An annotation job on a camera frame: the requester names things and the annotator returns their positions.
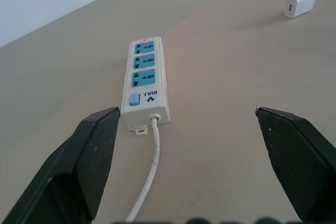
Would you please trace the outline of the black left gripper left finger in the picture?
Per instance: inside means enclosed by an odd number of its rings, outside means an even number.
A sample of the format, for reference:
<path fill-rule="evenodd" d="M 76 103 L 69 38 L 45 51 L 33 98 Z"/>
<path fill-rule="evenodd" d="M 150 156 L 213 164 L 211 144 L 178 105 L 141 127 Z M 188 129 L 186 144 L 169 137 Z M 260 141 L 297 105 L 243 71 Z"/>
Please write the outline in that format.
<path fill-rule="evenodd" d="M 2 224 L 91 224 L 109 177 L 117 107 L 83 119 L 45 160 Z"/>

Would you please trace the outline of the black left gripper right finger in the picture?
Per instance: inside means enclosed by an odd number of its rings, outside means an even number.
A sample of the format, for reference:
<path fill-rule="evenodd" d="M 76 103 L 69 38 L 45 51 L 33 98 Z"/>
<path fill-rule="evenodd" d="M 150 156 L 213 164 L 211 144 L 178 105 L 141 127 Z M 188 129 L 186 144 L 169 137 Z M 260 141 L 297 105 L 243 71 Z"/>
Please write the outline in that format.
<path fill-rule="evenodd" d="M 336 221 L 336 147 L 308 120 L 258 107 L 272 168 L 302 221 Z"/>

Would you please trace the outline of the white power strip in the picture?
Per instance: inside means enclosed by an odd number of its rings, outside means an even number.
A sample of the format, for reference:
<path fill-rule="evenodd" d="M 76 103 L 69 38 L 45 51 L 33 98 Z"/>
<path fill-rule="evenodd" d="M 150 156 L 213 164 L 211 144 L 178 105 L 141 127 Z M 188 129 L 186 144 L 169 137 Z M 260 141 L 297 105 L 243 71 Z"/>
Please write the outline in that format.
<path fill-rule="evenodd" d="M 157 124 L 171 119 L 161 37 L 130 43 L 121 118 L 128 130 L 139 136 L 147 134 L 152 118 Z"/>

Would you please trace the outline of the white USB charger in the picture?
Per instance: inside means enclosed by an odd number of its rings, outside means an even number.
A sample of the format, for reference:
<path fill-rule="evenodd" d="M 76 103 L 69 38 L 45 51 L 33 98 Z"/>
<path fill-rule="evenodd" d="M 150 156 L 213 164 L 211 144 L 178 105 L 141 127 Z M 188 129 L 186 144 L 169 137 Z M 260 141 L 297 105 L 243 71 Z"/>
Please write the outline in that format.
<path fill-rule="evenodd" d="M 288 18 L 295 18 L 310 12 L 316 0 L 287 0 L 284 15 Z"/>

